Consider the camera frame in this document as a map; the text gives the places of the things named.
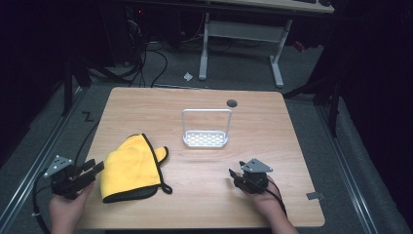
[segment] hand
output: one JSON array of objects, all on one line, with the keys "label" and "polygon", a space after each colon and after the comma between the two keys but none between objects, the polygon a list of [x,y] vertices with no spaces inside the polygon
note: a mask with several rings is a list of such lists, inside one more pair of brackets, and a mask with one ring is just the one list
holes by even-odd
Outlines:
[{"label": "hand", "polygon": [[[268,183],[267,189],[277,195],[281,200],[282,196],[274,185],[275,183],[273,179],[270,176],[268,176],[268,179],[271,182]],[[243,191],[243,193],[252,201],[258,212],[267,218],[273,234],[298,233],[283,212],[281,204],[272,194],[267,191],[264,191],[261,194],[250,194],[245,191]]]},{"label": "hand", "polygon": [[93,188],[94,182],[85,187],[75,200],[53,195],[49,203],[52,233],[69,234],[75,232]]}]

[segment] desk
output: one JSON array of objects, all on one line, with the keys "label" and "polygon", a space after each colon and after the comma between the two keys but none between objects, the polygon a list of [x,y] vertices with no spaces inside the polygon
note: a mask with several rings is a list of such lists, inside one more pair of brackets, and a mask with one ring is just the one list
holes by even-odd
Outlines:
[{"label": "desk", "polygon": [[[229,140],[221,149],[184,146],[182,117],[187,108],[229,108]],[[88,159],[97,162],[130,135],[145,133],[154,147],[167,146],[162,165],[168,195],[161,189],[145,200],[101,202],[99,176],[80,228],[173,229],[259,228],[267,223],[236,188],[228,169],[257,158],[274,169],[288,217],[295,226],[322,226],[318,200],[282,95],[275,92],[115,88],[96,130]]]},{"label": "desk", "polygon": [[[316,4],[303,3],[292,0],[210,0],[215,3],[230,3],[247,5],[261,8],[279,8],[284,10],[304,11],[312,13],[329,13],[332,14],[334,9],[324,7],[319,2]],[[288,19],[283,27],[281,26],[267,26],[256,25],[248,23],[236,23],[221,20],[209,20],[209,13],[206,13],[206,21],[204,26],[204,44],[201,54],[200,64],[200,80],[207,78],[207,42],[209,36],[229,37],[234,39],[246,39],[277,43],[277,48],[274,55],[270,56],[270,63],[273,69],[274,79],[278,88],[283,87],[282,75],[279,68],[279,59],[282,54],[282,48],[288,36],[289,29],[292,24],[292,19]]]}]

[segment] black hole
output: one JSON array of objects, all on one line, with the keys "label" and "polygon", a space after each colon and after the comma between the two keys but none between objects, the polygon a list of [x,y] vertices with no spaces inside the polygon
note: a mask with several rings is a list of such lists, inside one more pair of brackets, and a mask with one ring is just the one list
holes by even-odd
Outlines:
[{"label": "black hole", "polygon": [[234,100],[234,99],[229,99],[229,100],[227,100],[227,105],[228,105],[229,107],[236,107],[236,106],[238,105],[238,103],[237,103],[237,101]]}]

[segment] yellow towel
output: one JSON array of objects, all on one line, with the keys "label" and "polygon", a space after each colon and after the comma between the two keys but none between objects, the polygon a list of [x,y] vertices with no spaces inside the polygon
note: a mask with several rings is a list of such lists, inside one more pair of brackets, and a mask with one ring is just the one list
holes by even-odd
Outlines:
[{"label": "yellow towel", "polygon": [[104,162],[105,169],[100,173],[103,203],[148,198],[158,187],[172,193],[160,168],[168,155],[165,146],[154,150],[145,134],[127,138]]}]

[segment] white plastic basket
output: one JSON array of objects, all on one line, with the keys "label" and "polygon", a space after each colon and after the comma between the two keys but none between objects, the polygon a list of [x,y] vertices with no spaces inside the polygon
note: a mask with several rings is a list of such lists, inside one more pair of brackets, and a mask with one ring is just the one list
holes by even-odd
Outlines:
[{"label": "white plastic basket", "polygon": [[[225,130],[188,130],[186,114],[188,113],[214,112],[227,114]],[[183,142],[188,147],[195,148],[221,148],[228,141],[232,111],[230,109],[184,109],[182,111]],[[197,121],[203,122],[203,116]]]}]

